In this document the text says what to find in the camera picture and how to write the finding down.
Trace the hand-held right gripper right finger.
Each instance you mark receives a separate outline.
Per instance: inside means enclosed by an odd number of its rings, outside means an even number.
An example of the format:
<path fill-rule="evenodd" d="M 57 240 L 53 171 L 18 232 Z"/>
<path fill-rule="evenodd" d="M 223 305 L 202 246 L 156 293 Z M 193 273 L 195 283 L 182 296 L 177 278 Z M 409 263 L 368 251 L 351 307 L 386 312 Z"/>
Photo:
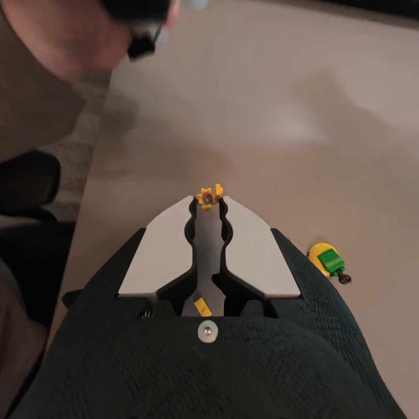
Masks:
<path fill-rule="evenodd" d="M 239 316 L 259 301 L 270 316 L 271 302 L 298 299 L 301 290 L 271 227 L 256 213 L 226 196 L 219 201 L 223 247 L 213 283 L 222 291 L 224 315 Z"/>

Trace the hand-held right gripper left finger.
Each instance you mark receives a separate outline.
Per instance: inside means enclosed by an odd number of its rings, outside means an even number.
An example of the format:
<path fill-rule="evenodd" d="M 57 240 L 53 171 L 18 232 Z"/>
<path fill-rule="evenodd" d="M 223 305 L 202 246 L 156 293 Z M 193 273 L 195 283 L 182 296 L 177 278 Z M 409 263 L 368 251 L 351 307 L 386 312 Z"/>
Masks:
<path fill-rule="evenodd" d="M 119 297 L 169 301 L 181 316 L 197 287 L 196 198 L 186 196 L 157 215 L 145 228 Z"/>

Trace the small yellow lego piece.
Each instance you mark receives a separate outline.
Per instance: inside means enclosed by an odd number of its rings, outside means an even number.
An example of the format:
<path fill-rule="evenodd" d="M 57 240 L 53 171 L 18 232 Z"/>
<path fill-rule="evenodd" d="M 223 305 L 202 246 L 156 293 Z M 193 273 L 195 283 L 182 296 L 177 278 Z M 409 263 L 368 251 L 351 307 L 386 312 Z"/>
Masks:
<path fill-rule="evenodd" d="M 219 204 L 223 197 L 223 187 L 221 184 L 215 184 L 214 188 L 201 188 L 201 192 L 196 195 L 196 204 L 207 212 L 215 205 Z"/>

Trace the grey desk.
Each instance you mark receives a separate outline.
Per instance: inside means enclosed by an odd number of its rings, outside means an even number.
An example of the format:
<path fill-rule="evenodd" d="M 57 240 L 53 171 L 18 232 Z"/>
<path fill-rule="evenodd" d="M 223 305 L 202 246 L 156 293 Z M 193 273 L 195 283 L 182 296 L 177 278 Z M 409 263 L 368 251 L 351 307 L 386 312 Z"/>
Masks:
<path fill-rule="evenodd" d="M 220 183 L 303 253 L 337 248 L 333 284 L 418 418 L 418 46 L 418 21 L 330 3 L 183 4 L 113 71 L 60 296 Z"/>

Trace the person's left hand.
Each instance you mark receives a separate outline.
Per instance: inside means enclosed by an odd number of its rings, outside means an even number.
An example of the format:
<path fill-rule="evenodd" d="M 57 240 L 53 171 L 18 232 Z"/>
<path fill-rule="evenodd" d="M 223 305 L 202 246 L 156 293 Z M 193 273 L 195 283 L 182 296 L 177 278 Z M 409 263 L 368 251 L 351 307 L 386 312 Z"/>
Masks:
<path fill-rule="evenodd" d="M 1 8 L 30 53 L 66 82 L 114 69 L 132 42 L 129 26 L 113 20 L 97 1 L 5 0 Z"/>

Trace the small yellow brick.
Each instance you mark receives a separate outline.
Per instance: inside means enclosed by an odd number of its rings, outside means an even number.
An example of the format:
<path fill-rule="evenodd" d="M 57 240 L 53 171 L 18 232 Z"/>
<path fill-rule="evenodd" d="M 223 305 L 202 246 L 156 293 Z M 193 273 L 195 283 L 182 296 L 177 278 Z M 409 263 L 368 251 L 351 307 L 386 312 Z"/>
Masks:
<path fill-rule="evenodd" d="M 206 301 L 203 297 L 198 297 L 193 302 L 195 308 L 199 312 L 200 316 L 202 317 L 212 317 L 212 311 L 210 310 L 209 306 L 207 305 Z"/>

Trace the yellow and green brick assembly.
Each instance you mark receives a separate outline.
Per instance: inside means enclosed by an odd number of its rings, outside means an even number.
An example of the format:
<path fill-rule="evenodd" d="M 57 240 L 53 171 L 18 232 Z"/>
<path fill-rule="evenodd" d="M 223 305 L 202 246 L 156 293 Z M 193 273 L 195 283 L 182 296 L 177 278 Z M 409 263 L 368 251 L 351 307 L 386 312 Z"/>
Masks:
<path fill-rule="evenodd" d="M 331 244 L 313 244 L 307 251 L 307 257 L 324 276 L 337 278 L 342 285 L 351 283 L 352 278 L 346 273 L 346 263 Z"/>

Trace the person's torso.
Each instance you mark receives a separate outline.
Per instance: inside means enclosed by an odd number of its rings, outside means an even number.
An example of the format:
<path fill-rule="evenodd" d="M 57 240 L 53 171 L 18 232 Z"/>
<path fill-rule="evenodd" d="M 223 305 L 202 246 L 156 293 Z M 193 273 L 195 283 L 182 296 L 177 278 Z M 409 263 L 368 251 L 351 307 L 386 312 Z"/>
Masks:
<path fill-rule="evenodd" d="M 0 18 L 0 160 L 70 135 L 85 106 L 73 87 L 50 74 Z"/>

